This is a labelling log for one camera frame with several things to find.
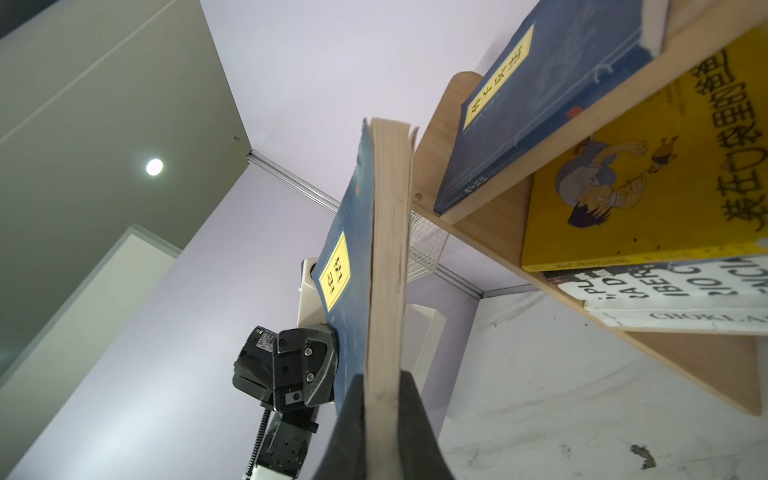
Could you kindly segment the dark blue book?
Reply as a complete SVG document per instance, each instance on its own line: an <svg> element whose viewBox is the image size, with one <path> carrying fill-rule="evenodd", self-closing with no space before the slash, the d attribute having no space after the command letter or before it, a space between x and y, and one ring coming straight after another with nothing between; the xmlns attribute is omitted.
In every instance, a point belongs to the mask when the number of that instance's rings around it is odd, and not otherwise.
<svg viewBox="0 0 768 480"><path fill-rule="evenodd" d="M338 343L335 405L362 389L370 479L403 476L398 446L413 139L406 123L362 124L355 170L312 278Z"/></svg>
<svg viewBox="0 0 768 480"><path fill-rule="evenodd" d="M539 2L464 102L443 215L657 57L666 1Z"/></svg>

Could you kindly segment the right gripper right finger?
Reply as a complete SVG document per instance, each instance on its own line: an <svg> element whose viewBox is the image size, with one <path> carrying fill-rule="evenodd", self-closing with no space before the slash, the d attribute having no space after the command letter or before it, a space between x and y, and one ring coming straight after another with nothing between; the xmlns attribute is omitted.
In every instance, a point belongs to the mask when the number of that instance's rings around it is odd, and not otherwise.
<svg viewBox="0 0 768 480"><path fill-rule="evenodd" d="M398 446L405 480L453 480L410 372L400 371Z"/></svg>

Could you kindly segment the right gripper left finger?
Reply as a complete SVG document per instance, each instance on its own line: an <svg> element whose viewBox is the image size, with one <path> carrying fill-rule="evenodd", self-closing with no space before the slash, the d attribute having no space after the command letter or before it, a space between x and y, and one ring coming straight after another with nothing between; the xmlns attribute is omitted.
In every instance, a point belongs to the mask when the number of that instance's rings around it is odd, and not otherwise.
<svg viewBox="0 0 768 480"><path fill-rule="evenodd" d="M313 480L366 478L364 378L356 375L347 389L343 408Z"/></svg>

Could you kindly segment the yellow book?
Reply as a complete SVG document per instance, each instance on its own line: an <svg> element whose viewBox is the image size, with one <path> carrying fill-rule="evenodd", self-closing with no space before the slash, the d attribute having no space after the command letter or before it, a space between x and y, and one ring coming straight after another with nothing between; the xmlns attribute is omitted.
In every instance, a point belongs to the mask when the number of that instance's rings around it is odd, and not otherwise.
<svg viewBox="0 0 768 480"><path fill-rule="evenodd" d="M760 25L539 169L529 272L767 251Z"/></svg>

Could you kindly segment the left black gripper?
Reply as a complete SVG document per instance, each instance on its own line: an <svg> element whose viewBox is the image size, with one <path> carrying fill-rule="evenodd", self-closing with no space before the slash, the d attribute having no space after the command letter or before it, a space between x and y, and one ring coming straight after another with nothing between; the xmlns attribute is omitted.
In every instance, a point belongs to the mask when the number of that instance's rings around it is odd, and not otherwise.
<svg viewBox="0 0 768 480"><path fill-rule="evenodd" d="M287 413L335 400L338 340L325 324L273 332L256 327L234 362L233 386Z"/></svg>

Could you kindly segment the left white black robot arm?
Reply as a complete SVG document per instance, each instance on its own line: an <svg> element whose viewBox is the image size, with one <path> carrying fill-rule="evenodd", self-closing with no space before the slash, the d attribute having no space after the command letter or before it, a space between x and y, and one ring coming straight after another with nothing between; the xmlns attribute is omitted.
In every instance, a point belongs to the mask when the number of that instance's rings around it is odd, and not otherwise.
<svg viewBox="0 0 768 480"><path fill-rule="evenodd" d="M298 326L275 333L256 327L235 363L233 386L264 409L247 479L296 479L305 463L320 406L340 405L346 394L334 386L339 375L339 332L325 322L311 274L317 261L301 263ZM405 310L405 357L401 372L398 434L406 479L449 479L420 398L445 325L434 309Z"/></svg>

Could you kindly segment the wooden two-tier bookshelf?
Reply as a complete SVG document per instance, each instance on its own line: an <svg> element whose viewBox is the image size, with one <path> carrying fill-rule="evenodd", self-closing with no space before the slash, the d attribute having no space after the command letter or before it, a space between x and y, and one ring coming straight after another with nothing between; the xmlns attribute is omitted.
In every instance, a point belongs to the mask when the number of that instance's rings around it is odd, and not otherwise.
<svg viewBox="0 0 768 480"><path fill-rule="evenodd" d="M736 409L762 411L767 5L532 1L449 82L412 202Z"/></svg>

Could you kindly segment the white book with photo cover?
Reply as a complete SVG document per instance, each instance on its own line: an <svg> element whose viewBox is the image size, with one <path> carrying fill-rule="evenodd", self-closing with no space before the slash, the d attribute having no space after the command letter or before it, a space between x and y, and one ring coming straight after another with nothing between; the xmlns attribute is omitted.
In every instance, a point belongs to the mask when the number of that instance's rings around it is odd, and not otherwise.
<svg viewBox="0 0 768 480"><path fill-rule="evenodd" d="M767 335L767 309L594 310L590 314L622 329Z"/></svg>

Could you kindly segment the white book with black lettering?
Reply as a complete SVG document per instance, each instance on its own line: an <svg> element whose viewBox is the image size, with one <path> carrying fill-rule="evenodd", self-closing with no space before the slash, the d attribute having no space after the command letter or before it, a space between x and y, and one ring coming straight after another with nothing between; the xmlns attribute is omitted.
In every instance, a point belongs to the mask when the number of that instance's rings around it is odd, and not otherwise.
<svg viewBox="0 0 768 480"><path fill-rule="evenodd" d="M545 279L580 301L767 293L767 257L550 271Z"/></svg>

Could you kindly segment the black ceiling spotlight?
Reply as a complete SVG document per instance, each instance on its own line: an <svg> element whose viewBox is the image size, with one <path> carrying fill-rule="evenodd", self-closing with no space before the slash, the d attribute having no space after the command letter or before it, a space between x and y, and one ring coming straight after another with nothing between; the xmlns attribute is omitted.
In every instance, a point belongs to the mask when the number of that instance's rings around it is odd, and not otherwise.
<svg viewBox="0 0 768 480"><path fill-rule="evenodd" d="M159 158L150 159L145 166L145 171L149 176L158 176L164 168L164 163Z"/></svg>

